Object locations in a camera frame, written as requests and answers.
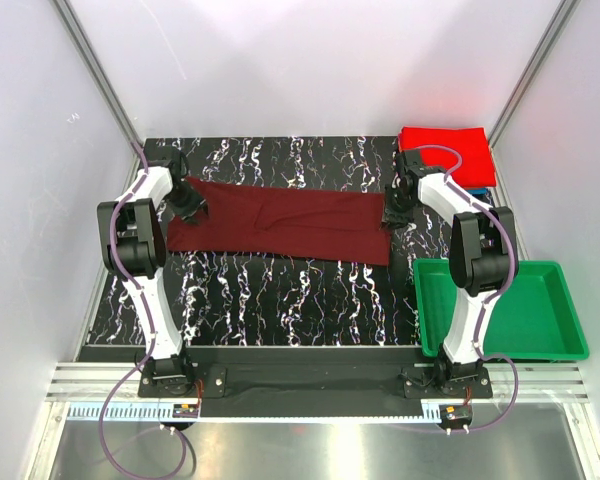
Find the dark red t-shirt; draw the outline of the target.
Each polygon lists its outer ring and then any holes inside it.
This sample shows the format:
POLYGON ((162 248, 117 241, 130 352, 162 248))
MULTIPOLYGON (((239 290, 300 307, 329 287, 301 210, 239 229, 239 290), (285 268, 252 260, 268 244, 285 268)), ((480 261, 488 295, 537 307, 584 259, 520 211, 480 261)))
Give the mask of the dark red t-shirt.
POLYGON ((196 225, 173 218, 167 249, 176 252, 269 253, 387 266, 390 232, 379 193, 189 183, 209 214, 196 225))

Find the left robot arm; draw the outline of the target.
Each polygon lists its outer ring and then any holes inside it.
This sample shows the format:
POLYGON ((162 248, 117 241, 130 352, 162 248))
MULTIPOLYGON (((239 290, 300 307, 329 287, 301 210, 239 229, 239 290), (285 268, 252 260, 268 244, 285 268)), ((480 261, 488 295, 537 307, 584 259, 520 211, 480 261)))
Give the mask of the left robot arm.
POLYGON ((136 364, 139 395, 184 397, 201 386, 176 327, 164 287, 167 247, 157 209, 165 203, 176 220, 195 225, 208 204, 186 180, 186 156, 172 146, 138 149, 141 166, 129 188, 97 207, 103 263, 130 296, 144 339, 136 364))

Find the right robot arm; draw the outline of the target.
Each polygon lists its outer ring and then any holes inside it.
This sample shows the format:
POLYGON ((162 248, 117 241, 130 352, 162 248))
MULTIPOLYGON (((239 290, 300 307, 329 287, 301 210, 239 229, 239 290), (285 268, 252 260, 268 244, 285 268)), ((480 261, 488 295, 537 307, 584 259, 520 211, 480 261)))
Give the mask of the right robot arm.
POLYGON ((382 223, 390 230, 412 221, 426 206, 451 226, 448 265, 456 286, 449 332, 417 393, 465 396, 489 386, 484 339, 499 298, 518 272, 515 219, 511 209, 493 207, 456 183, 462 156, 440 145, 399 150, 395 177, 385 186, 382 223))

